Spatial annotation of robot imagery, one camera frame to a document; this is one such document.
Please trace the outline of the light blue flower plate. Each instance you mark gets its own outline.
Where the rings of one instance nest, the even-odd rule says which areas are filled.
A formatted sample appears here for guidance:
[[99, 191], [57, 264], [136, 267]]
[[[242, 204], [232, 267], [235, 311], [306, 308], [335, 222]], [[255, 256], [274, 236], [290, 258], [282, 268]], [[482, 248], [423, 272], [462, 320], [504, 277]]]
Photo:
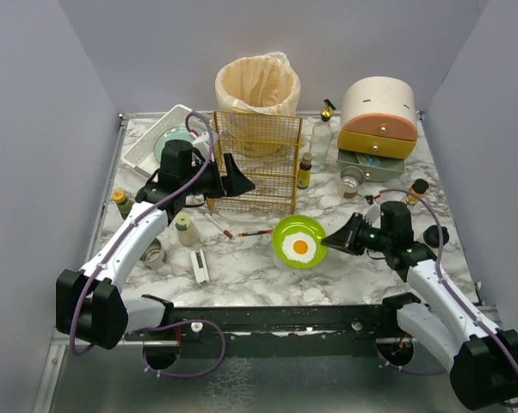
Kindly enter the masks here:
[[192, 129], [191, 131], [189, 131], [184, 125], [175, 126], [171, 128], [158, 138], [154, 147], [155, 159], [158, 163], [161, 162], [162, 151], [167, 142], [170, 142], [172, 140], [182, 140], [192, 144], [197, 136], [199, 136], [197, 130]]

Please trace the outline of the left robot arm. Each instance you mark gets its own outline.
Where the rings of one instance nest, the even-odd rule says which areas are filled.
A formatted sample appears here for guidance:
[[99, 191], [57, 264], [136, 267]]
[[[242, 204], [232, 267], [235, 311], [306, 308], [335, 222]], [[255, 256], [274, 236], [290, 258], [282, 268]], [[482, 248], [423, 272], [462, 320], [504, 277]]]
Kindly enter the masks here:
[[145, 295], [125, 301], [123, 286], [150, 244], [186, 206], [191, 194], [208, 199], [234, 197], [255, 185], [224, 155], [225, 175], [210, 154], [184, 140], [167, 142], [159, 169], [138, 191], [122, 226], [78, 271], [64, 270], [56, 281], [56, 327], [72, 342], [111, 349], [127, 333], [155, 329], [169, 318], [171, 304]]

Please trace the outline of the green fried egg plate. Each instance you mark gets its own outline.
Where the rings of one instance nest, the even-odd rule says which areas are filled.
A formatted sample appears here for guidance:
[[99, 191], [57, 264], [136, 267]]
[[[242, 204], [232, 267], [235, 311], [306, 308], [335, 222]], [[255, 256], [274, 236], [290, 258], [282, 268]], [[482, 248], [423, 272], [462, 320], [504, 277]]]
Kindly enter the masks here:
[[312, 268], [326, 256], [321, 244], [324, 228], [305, 215], [294, 214], [282, 219], [273, 230], [272, 245], [277, 257], [293, 268]]

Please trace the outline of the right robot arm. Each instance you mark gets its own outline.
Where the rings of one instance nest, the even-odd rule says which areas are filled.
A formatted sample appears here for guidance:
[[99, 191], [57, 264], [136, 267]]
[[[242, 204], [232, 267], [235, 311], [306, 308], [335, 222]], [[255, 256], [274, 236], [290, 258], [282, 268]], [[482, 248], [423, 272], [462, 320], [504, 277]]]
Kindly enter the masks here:
[[445, 368], [456, 397], [467, 409], [518, 406], [518, 333], [500, 328], [455, 286], [439, 255], [416, 241], [405, 203], [382, 203], [379, 227], [355, 213], [321, 244], [353, 256], [379, 252], [389, 268], [418, 292], [418, 298], [398, 305], [396, 325]]

